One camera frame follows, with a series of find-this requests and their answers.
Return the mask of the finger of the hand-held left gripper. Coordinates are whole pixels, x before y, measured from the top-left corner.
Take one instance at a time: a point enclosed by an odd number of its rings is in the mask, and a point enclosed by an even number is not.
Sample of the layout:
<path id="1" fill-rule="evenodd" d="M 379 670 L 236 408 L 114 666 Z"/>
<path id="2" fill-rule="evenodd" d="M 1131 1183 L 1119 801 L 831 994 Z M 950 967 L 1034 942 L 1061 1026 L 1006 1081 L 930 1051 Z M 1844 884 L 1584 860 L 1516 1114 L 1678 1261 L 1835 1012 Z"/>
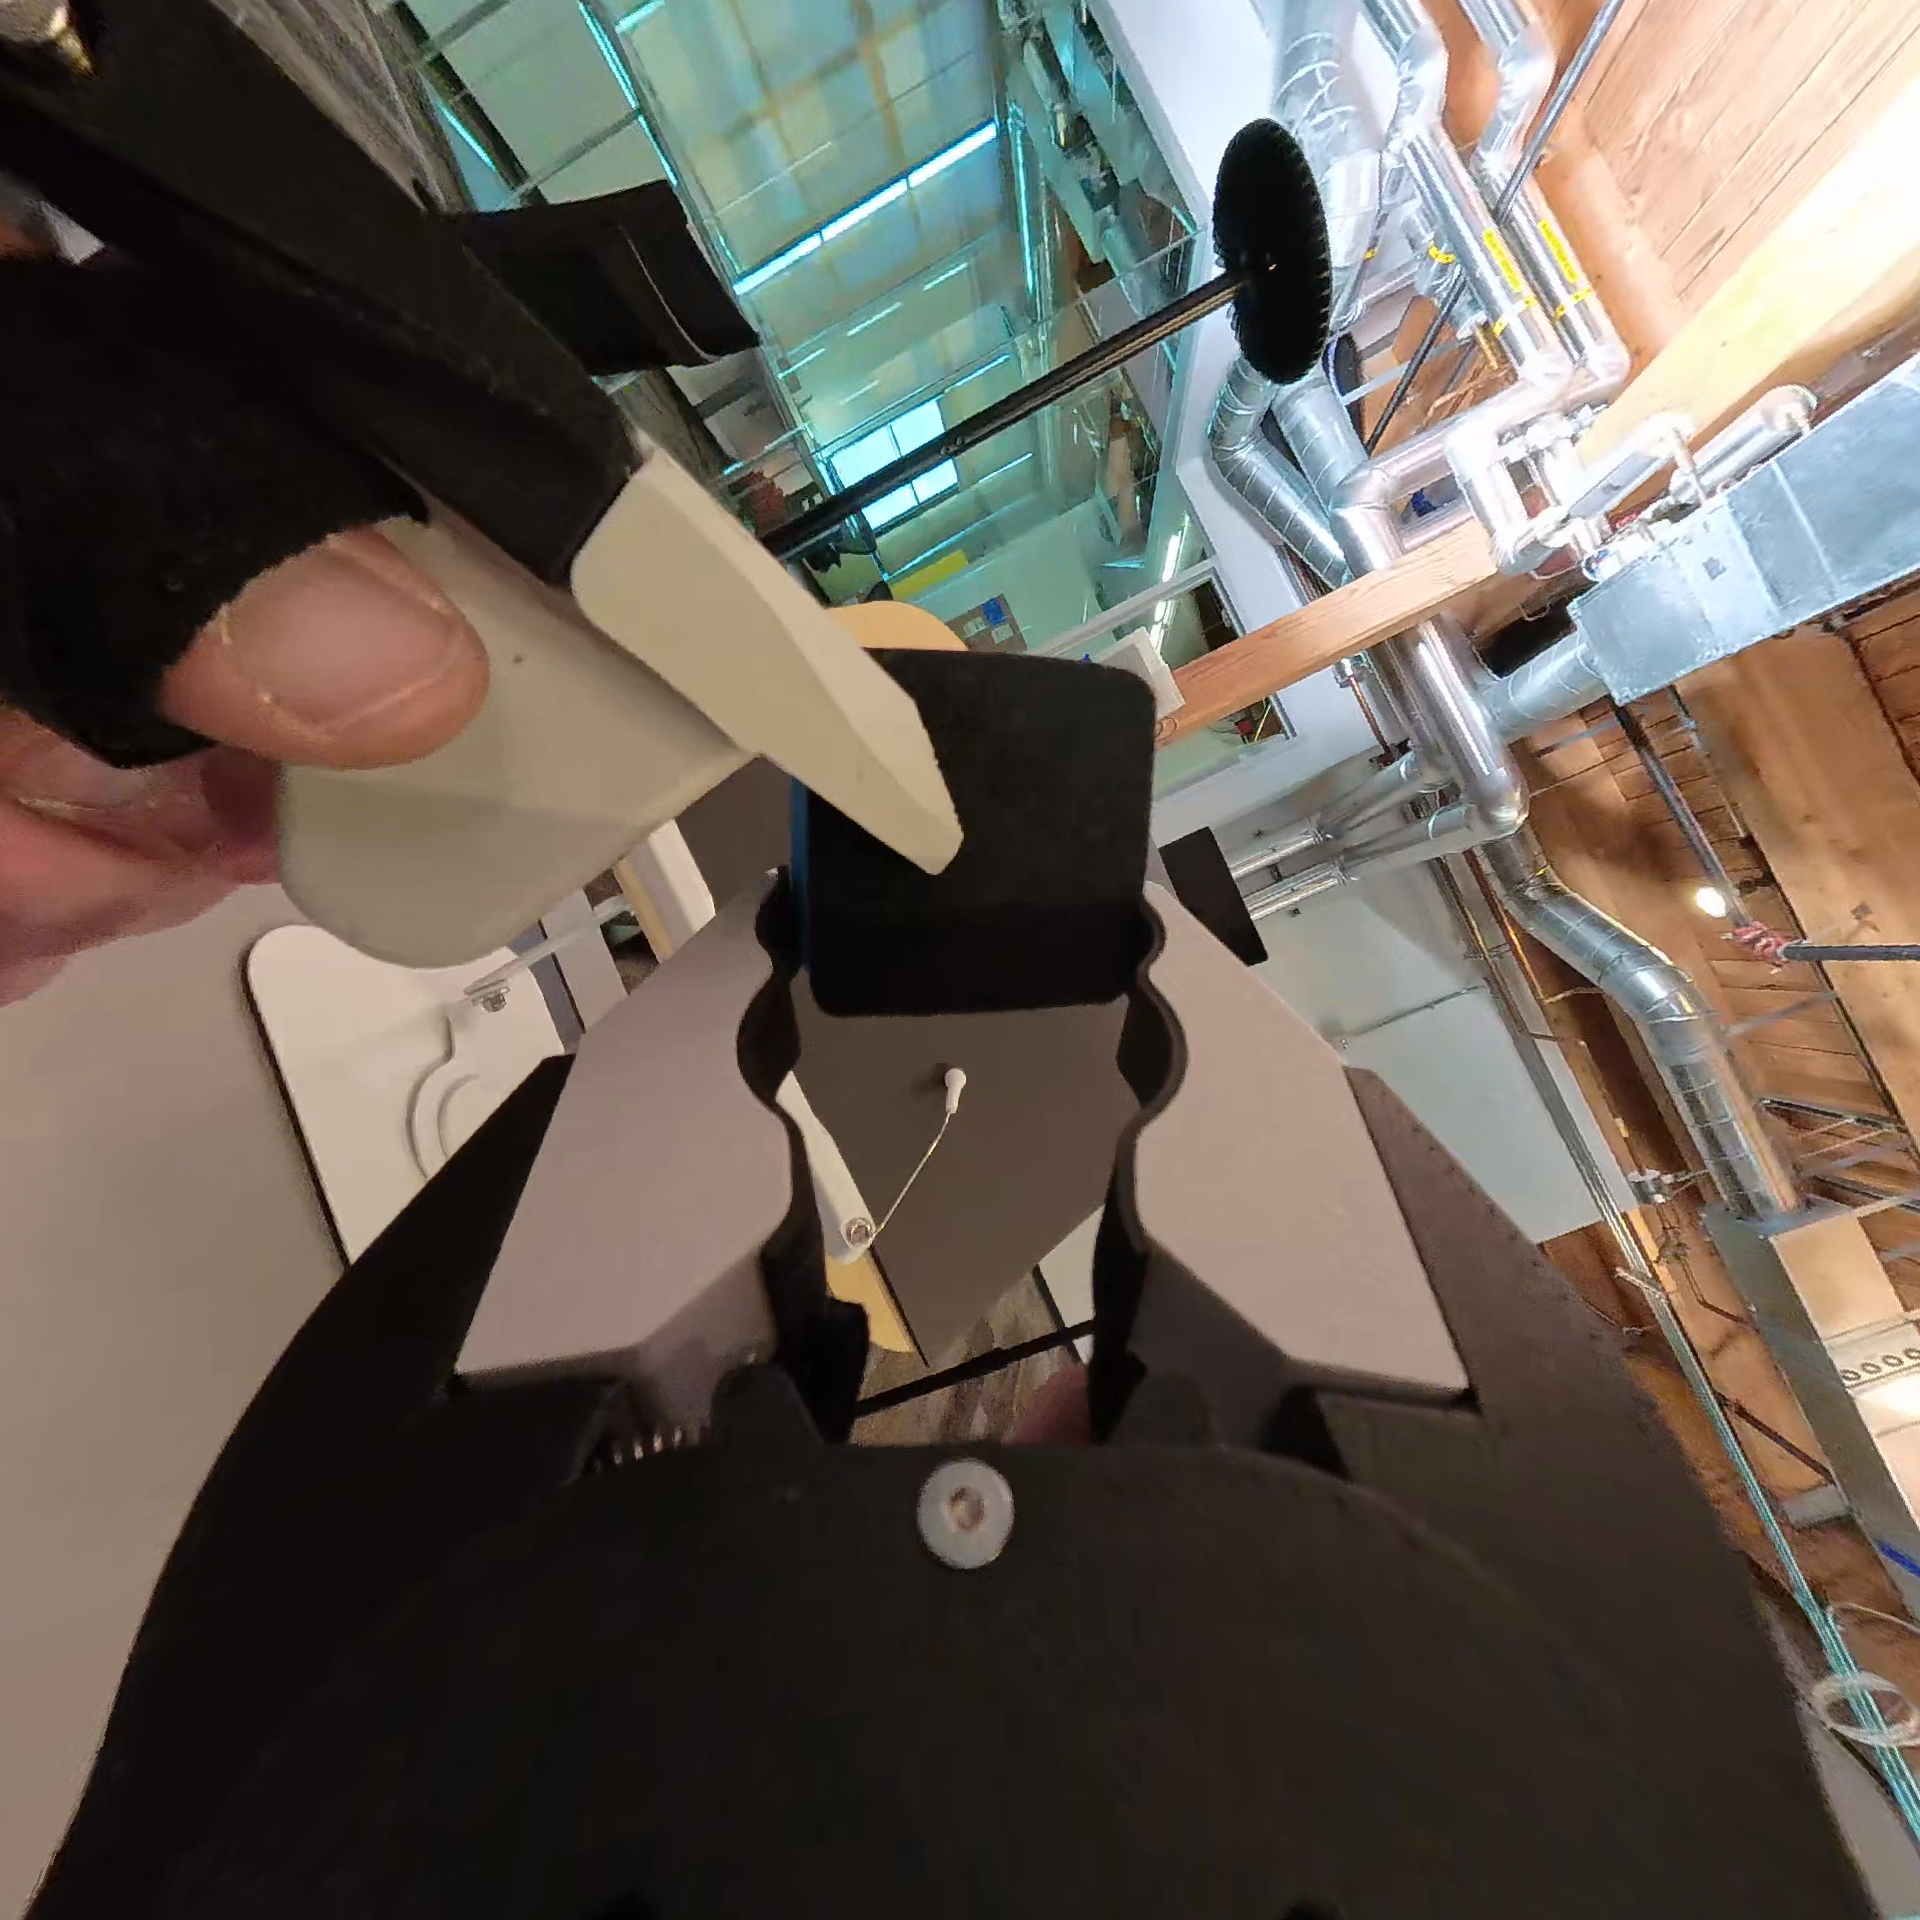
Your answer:
<path id="1" fill-rule="evenodd" d="M 737 750 L 924 874 L 962 846 L 922 707 L 679 461 L 642 454 L 570 563 L 579 611 Z"/>

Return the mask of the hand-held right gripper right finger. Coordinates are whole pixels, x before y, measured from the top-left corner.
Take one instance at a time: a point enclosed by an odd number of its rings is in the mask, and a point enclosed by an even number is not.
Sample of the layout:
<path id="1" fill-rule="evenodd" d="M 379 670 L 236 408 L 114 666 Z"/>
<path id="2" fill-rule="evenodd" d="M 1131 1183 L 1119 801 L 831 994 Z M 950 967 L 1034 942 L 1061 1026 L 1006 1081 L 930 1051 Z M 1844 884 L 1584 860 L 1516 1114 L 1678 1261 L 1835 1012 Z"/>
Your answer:
<path id="1" fill-rule="evenodd" d="M 1341 1057 L 1173 893 L 1146 953 L 1096 1234 L 1096 1406 L 1181 1377 L 1213 1409 L 1310 1389 L 1454 1405 L 1469 1377 Z"/>

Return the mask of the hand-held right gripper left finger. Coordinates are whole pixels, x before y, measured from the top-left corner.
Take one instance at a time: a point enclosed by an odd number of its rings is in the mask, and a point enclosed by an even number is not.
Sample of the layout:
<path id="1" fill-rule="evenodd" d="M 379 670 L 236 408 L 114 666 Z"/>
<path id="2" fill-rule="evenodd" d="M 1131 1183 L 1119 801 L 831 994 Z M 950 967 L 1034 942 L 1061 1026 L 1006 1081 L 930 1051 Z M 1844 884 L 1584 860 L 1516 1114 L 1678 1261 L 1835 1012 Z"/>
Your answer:
<path id="1" fill-rule="evenodd" d="M 741 1363 L 827 1392 L 824 1234 L 777 1092 L 791 889 L 765 874 L 581 1039 L 459 1372 L 707 1399 Z"/>

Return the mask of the blue whiteboard eraser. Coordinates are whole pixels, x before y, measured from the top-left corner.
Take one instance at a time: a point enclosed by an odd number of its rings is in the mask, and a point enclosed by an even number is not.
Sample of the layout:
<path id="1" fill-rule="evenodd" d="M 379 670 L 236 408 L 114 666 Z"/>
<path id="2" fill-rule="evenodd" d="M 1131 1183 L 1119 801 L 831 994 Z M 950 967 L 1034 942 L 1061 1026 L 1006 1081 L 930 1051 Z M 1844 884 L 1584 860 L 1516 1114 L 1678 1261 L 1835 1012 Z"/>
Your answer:
<path id="1" fill-rule="evenodd" d="M 1085 659 L 878 649 L 962 842 L 924 874 L 822 798 L 791 803 L 791 915 L 827 1018 L 1106 1004 L 1150 933 L 1154 692 Z"/>

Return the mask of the person's left hand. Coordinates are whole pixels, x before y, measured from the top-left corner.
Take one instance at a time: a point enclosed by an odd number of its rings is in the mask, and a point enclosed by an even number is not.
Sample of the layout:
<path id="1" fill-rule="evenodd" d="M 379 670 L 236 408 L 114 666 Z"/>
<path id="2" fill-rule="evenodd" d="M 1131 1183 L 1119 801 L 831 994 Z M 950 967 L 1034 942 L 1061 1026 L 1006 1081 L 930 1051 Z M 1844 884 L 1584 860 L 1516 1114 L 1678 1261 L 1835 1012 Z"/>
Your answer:
<path id="1" fill-rule="evenodd" d="M 2 1002 L 83 952 L 188 924 L 275 879 L 282 764 L 369 770 L 452 740 L 490 692 L 468 618 L 379 530 L 274 568 L 162 678 L 208 740 L 124 770 L 2 707 Z"/>

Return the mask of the black backdrop board stand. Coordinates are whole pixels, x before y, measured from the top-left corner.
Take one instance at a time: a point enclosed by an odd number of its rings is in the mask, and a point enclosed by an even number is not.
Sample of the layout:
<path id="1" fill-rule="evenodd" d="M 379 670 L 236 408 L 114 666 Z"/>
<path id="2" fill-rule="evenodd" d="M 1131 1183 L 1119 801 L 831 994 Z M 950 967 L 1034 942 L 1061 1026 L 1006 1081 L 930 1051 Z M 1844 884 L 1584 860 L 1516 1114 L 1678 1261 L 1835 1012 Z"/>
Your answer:
<path id="1" fill-rule="evenodd" d="M 841 611 L 878 649 L 969 651 L 924 610 Z M 798 983 L 800 1081 L 875 1205 L 875 1267 L 913 1343 L 966 1335 L 1096 1211 L 1131 1114 L 1122 996 L 1066 1012 L 827 1018 Z"/>

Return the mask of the wooden ceiling post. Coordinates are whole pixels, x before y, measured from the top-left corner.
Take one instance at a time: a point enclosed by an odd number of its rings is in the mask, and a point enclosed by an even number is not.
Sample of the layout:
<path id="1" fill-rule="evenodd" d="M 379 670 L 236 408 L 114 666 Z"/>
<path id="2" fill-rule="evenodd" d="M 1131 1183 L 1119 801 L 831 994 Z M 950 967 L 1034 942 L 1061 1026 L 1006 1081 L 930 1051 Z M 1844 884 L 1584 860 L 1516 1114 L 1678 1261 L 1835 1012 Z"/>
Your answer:
<path id="1" fill-rule="evenodd" d="M 1524 606 L 1533 580 L 1506 577 L 1495 563 L 1480 521 L 1468 520 L 1403 558 L 1336 587 L 1295 611 L 1177 670 L 1181 705 L 1154 726 L 1154 748 L 1206 731 L 1247 705 L 1305 681 L 1336 659 L 1362 655 L 1428 615 L 1458 615 L 1488 628 Z"/>

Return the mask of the silver ceiling duct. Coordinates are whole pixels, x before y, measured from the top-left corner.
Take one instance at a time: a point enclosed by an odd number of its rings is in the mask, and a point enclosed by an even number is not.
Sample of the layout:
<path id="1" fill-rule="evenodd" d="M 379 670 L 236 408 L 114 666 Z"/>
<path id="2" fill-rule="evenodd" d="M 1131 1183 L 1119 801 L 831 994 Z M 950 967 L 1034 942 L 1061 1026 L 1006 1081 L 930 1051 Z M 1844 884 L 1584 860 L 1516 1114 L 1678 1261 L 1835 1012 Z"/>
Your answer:
<path id="1" fill-rule="evenodd" d="M 1759 585 L 1765 554 L 1813 558 L 1813 533 L 1842 517 L 1867 541 L 1893 485 L 1916 485 L 1916 385 L 1895 414 L 1893 362 L 1916 350 L 1916 6 L 1915 3 L 1625 3 L 1620 28 L 1568 109 L 1546 132 L 1540 207 L 1496 217 L 1495 254 L 1548 267 L 1535 317 L 1603 310 L 1624 328 L 1625 369 L 1579 459 L 1597 469 L 1652 418 L 1691 421 L 1696 440 L 1727 429 L 1775 387 L 1824 393 L 1797 440 L 1824 466 L 1787 497 L 1799 517 L 1744 533 L 1753 562 L 1710 591 Z M 1384 572 L 1333 591 L 1329 611 L 1291 611 L 1227 649 L 1223 666 L 1185 670 L 1227 692 L 1270 692 L 1387 642 L 1413 622 L 1458 615 L 1468 632 L 1533 611 L 1572 587 L 1572 562 L 1548 577 L 1509 569 L 1506 521 L 1486 517 L 1393 554 Z M 1916 759 L 1888 719 L 1876 662 L 1844 639 L 1909 635 L 1916 674 L 1916 558 L 1888 583 L 1838 595 L 1767 631 L 1741 655 L 1680 671 L 1725 801 L 1755 831 L 1773 892 L 1803 926 L 1867 906 L 1873 933 L 1916 938 Z M 1916 963 L 1821 963 L 1854 1023 L 1890 1114 L 1916 1147 Z M 1867 1382 L 1842 1426 L 1873 1434 L 1859 1510 L 1893 1517 L 1876 1534 L 1890 1579 L 1916 1606 L 1916 1372 Z"/>

